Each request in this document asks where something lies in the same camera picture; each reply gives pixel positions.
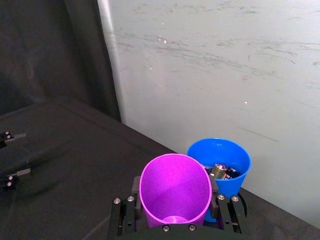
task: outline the white wall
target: white wall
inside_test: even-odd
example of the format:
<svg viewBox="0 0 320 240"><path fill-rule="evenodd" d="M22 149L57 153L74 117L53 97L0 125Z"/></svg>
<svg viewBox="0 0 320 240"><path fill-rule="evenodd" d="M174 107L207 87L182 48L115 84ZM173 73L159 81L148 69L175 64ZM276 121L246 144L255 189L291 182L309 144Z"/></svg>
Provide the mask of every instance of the white wall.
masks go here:
<svg viewBox="0 0 320 240"><path fill-rule="evenodd" d="M125 124L252 157L243 187L320 228L320 1L99 0Z"/></svg>

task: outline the black curtain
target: black curtain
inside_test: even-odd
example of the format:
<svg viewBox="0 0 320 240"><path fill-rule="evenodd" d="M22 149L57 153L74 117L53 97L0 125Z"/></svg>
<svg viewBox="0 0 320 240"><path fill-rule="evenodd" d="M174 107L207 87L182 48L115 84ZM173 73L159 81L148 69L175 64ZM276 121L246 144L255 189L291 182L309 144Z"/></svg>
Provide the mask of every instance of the black curtain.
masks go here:
<svg viewBox="0 0 320 240"><path fill-rule="evenodd" d="M120 120L97 0L1 0L0 114L57 96Z"/></svg>

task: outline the black fabric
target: black fabric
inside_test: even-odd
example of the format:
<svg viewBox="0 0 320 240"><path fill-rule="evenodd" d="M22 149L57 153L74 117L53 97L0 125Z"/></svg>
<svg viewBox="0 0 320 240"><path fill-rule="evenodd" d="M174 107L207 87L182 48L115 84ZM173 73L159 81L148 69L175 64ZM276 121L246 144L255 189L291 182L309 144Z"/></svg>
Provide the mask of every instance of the black fabric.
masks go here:
<svg viewBox="0 0 320 240"><path fill-rule="evenodd" d="M112 199L128 197L148 161L172 153L65 97L1 116L0 132L5 130L27 133L29 143L1 149L0 159L12 156L7 168L29 161L32 178L19 182L15 192L0 192L0 239L105 240ZM241 193L252 239L320 239L319 229L246 190ZM142 219L138 229L145 227Z"/></svg>
<svg viewBox="0 0 320 240"><path fill-rule="evenodd" d="M97 1L0 1L0 114L56 96L120 120Z"/></svg>

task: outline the black tabletop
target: black tabletop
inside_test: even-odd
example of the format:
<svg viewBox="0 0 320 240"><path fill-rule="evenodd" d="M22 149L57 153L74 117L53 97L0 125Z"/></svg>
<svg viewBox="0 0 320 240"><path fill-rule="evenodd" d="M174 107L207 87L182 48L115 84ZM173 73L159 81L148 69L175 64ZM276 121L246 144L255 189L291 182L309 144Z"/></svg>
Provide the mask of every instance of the black tabletop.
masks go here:
<svg viewBox="0 0 320 240"><path fill-rule="evenodd" d="M0 239L105 240L115 197L126 198L147 162L173 151L72 98L0 117L0 132L27 143L0 150L0 173L31 166L16 191L0 192ZM251 235L319 240L320 230L241 190Z"/></svg>

